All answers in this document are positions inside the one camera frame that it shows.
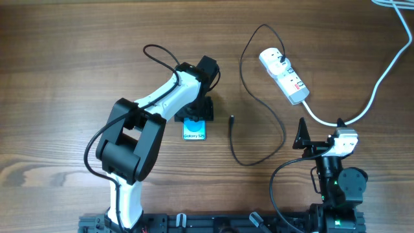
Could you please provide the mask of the Galaxy smartphone teal screen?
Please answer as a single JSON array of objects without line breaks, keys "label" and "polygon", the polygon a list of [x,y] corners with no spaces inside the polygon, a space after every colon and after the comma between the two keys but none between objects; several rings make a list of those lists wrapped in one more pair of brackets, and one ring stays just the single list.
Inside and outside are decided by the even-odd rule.
[{"label": "Galaxy smartphone teal screen", "polygon": [[206,122],[203,120],[193,121],[185,118],[183,122],[182,136],[184,140],[205,140]]}]

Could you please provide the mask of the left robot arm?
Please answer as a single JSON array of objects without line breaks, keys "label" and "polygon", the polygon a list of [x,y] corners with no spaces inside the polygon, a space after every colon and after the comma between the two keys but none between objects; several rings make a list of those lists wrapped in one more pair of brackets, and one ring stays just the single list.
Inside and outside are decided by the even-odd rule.
[{"label": "left robot arm", "polygon": [[203,56],[196,66],[177,65],[171,79],[150,95],[114,104],[96,149],[112,188],[107,228],[129,232],[139,226],[142,182],[156,163],[167,121],[212,121],[207,93],[219,73],[217,61]]}]

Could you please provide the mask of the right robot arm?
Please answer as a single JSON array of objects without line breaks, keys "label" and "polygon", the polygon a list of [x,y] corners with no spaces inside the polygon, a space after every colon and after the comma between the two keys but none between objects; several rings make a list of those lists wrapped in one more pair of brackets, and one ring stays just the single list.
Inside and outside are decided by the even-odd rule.
[{"label": "right robot arm", "polygon": [[356,167],[344,168],[342,161],[353,154],[358,133],[337,120],[334,133],[325,141],[312,141],[306,121],[300,118],[292,147],[302,149],[304,159],[314,160],[321,204],[307,211],[305,232],[365,232],[364,214],[356,207],[363,203],[368,175]]}]

